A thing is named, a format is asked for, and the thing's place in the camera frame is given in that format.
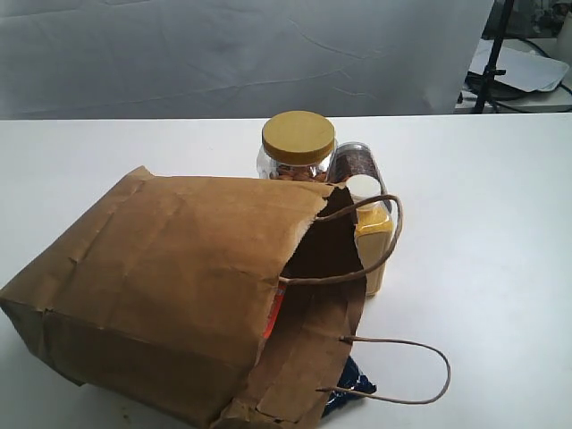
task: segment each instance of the mustard bottle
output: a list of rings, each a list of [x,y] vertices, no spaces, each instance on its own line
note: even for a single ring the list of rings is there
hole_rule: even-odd
[[[379,181],[365,174],[351,176],[346,181],[349,193],[358,203],[366,198],[381,195]],[[356,247],[364,267],[373,265],[387,249],[393,231],[393,221],[382,202],[375,202],[357,210]],[[366,295],[375,295],[382,287],[385,264],[367,275]]]

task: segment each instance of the twisted paper handle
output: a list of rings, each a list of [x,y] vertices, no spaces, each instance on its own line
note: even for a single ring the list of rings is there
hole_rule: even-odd
[[[397,206],[397,222],[395,225],[395,231],[393,232],[393,237],[391,237],[390,244],[388,245],[387,249],[383,253],[383,255],[375,262],[375,264],[364,268],[363,270],[355,271],[354,273],[347,273],[344,275],[334,275],[332,277],[323,277],[323,278],[307,278],[307,279],[289,279],[287,277],[280,277],[279,282],[282,282],[286,285],[295,285],[295,284],[332,284],[332,283],[341,283],[341,282],[349,282],[351,280],[356,280],[360,277],[364,277],[366,274],[375,271],[377,268],[382,266],[385,261],[391,256],[393,250],[395,250],[395,246],[397,245],[397,240],[400,238],[401,230],[403,229],[403,206],[401,205],[401,201],[394,195],[378,195],[377,197],[371,197],[368,199],[364,199],[359,203],[356,203],[352,206],[347,206],[342,208],[341,210],[330,214],[324,217],[316,217],[315,222],[327,222],[333,219],[337,219],[339,217],[349,215],[352,212],[355,212],[361,206],[366,206],[368,204],[375,203],[377,201],[393,201]]]
[[[340,341],[348,342],[350,344],[353,343],[354,341],[389,342],[389,343],[393,343],[393,344],[406,344],[408,346],[416,346],[416,347],[422,347],[424,349],[429,349],[429,350],[437,353],[441,357],[441,359],[443,359],[443,362],[445,362],[445,366],[447,367],[447,379],[445,380],[445,384],[443,385],[443,387],[441,388],[439,393],[437,393],[435,396],[433,396],[432,398],[430,398],[428,400],[396,400],[394,398],[386,398],[384,396],[370,395],[369,393],[363,393],[361,391],[352,391],[350,389],[344,389],[342,387],[337,387],[337,386],[335,386],[335,387],[322,387],[322,388],[316,389],[316,391],[341,391],[344,393],[348,393],[350,395],[360,396],[362,398],[369,398],[371,400],[383,400],[385,402],[392,402],[394,404],[425,405],[425,404],[431,404],[431,403],[435,402],[436,400],[438,400],[440,397],[442,397],[445,394],[447,389],[449,389],[449,385],[450,385],[450,363],[449,363],[449,360],[447,359],[447,357],[445,356],[445,354],[442,351],[440,351],[439,349],[436,349],[435,347],[428,346],[426,344],[422,344],[420,342],[414,342],[414,341],[394,340],[394,339],[390,339],[390,338],[363,338],[363,337],[356,337],[353,335],[340,337]]]

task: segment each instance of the blue package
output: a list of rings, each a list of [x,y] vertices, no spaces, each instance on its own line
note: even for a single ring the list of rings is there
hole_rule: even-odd
[[[350,389],[352,391],[361,391],[363,393],[375,393],[377,387],[372,384],[367,377],[359,370],[358,364],[351,357],[348,357],[346,365],[341,373],[338,387]],[[360,400],[359,396],[346,393],[345,391],[333,391],[330,398],[325,404],[322,417],[327,416],[332,411],[344,407],[351,400]]]

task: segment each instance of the black tripod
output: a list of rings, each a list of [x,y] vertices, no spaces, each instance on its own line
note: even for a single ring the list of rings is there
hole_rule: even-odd
[[[502,13],[499,19],[499,28],[494,36],[492,42],[491,55],[489,55],[489,62],[484,66],[482,85],[479,94],[476,98],[475,107],[473,107],[472,114],[481,114],[484,110],[484,103],[489,96],[489,88],[494,82],[495,76],[502,76],[506,74],[506,70],[497,70],[497,60],[502,48],[502,41],[507,34],[507,27],[509,26],[509,18],[514,7],[515,0],[505,0],[502,6]]]

